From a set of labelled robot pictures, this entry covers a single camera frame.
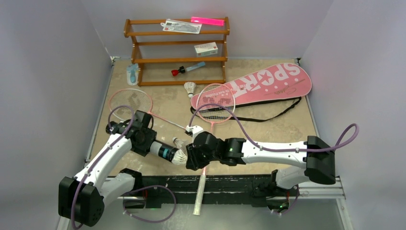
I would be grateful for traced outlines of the black shuttlecock tube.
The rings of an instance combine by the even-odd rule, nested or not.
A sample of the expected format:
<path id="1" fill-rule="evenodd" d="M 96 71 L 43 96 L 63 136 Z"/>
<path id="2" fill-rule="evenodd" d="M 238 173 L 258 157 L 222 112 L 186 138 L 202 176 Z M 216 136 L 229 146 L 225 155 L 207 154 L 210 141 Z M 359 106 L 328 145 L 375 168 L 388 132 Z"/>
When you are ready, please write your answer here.
<path id="1" fill-rule="evenodd" d="M 173 155 L 177 150 L 179 149 L 174 146 L 156 140 L 151 144 L 149 153 L 155 154 L 156 156 L 171 162 Z"/>

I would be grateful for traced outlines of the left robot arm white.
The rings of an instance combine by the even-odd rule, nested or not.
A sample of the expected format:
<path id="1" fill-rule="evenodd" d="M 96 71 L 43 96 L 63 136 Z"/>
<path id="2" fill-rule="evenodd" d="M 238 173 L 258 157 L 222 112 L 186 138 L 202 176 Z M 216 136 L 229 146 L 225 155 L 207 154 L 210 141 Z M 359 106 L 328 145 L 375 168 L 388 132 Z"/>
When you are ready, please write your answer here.
<path id="1" fill-rule="evenodd" d="M 107 177 L 129 151 L 146 156 L 156 131 L 149 128 L 152 115 L 137 110 L 133 119 L 106 125 L 109 139 L 102 150 L 79 173 L 64 177 L 58 188 L 58 214 L 89 227 L 101 218 L 104 209 L 119 196 L 142 192 L 142 174 L 124 168 L 114 178 Z"/>

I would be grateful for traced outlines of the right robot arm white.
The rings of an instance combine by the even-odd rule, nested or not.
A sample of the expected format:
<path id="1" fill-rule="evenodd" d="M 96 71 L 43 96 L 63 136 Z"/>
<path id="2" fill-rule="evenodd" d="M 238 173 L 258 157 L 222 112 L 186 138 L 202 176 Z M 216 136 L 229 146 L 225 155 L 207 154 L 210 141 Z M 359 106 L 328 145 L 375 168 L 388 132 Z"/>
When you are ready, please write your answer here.
<path id="1" fill-rule="evenodd" d="M 336 182 L 335 152 L 317 136 L 295 143 L 251 142 L 244 138 L 216 138 L 209 132 L 196 135 L 186 146 L 186 168 L 198 170 L 212 161 L 228 166 L 252 163 L 286 164 L 276 170 L 269 181 L 269 189 L 280 195 L 303 182 L 331 185 Z"/>

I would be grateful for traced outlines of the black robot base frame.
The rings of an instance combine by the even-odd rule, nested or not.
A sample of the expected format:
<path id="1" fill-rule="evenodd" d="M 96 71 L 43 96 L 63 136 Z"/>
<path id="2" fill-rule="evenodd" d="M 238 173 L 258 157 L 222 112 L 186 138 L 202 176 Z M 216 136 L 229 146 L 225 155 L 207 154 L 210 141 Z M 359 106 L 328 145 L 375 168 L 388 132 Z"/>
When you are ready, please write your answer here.
<path id="1" fill-rule="evenodd" d="M 110 178 L 103 185 L 108 189 L 117 183 L 120 177 L 128 177 L 128 188 L 113 195 L 108 200 L 107 194 L 94 189 L 86 195 L 91 198 L 88 206 L 97 211 L 122 197 L 129 200 L 129 208 L 161 208 L 163 204 L 194 204 L 197 197 L 199 176 L 143 176 L 140 172 L 123 169 L 115 178 Z M 344 198 L 340 180 L 325 186 L 311 182 L 295 185 L 289 190 L 277 188 L 271 184 L 273 175 L 210 175 L 205 179 L 202 203 L 204 205 L 251 205 L 268 207 L 273 211 L 284 212 L 293 207 L 296 198 L 301 199 L 336 199 Z"/>

